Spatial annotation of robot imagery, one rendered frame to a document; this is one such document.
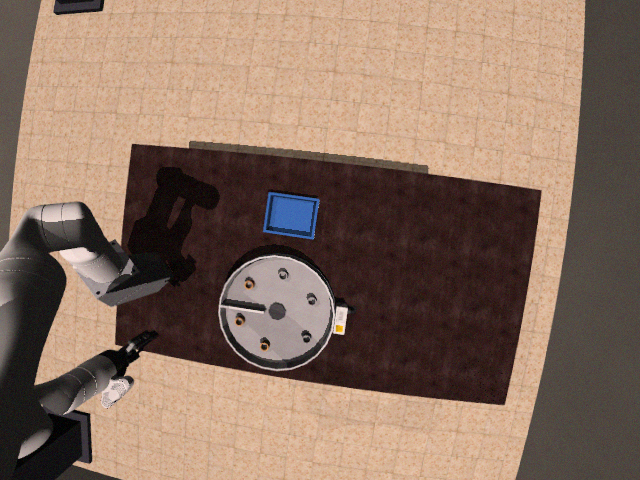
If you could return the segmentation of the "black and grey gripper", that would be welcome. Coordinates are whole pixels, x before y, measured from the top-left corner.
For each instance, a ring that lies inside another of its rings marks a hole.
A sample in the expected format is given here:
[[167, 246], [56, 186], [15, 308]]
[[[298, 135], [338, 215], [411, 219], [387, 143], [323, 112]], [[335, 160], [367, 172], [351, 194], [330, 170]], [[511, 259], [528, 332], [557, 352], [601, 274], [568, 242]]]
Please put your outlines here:
[[[150, 341], [157, 338], [158, 336], [159, 334], [155, 330], [152, 330], [151, 332], [146, 330], [143, 333], [139, 334], [138, 336], [134, 337], [133, 339], [129, 340], [127, 342], [128, 344], [126, 345], [127, 347], [124, 346], [120, 348], [118, 351], [106, 350], [98, 355], [103, 355], [109, 358], [116, 367], [117, 376], [123, 377], [126, 373], [126, 370], [129, 364], [131, 364], [132, 362], [134, 362], [140, 357], [139, 353], [143, 350], [143, 347], [148, 343], [150, 343]], [[138, 348], [139, 350], [136, 352], [136, 349]], [[127, 364], [125, 364], [125, 362]]]

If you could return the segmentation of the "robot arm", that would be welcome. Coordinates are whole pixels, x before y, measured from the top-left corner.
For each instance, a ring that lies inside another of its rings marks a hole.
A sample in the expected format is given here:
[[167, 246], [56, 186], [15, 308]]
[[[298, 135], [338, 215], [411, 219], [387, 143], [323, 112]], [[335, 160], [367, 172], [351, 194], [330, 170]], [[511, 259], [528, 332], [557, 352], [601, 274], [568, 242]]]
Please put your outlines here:
[[101, 404], [109, 408], [134, 385], [131, 376], [117, 376], [103, 355], [34, 385], [67, 284], [64, 269], [49, 254], [55, 251], [99, 283], [116, 280], [124, 268], [82, 202], [30, 208], [0, 252], [0, 480], [11, 480], [17, 460], [52, 434], [53, 422], [42, 405], [67, 414], [102, 392]]

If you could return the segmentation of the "blue open crate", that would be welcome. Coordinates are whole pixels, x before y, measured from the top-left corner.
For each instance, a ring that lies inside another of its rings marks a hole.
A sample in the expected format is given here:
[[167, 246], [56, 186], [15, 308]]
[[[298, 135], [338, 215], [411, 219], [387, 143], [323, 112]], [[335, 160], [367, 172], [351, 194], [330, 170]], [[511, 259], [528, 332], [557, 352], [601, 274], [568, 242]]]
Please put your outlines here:
[[320, 199], [316, 198], [271, 193], [264, 229], [266, 233], [314, 240], [319, 204]]

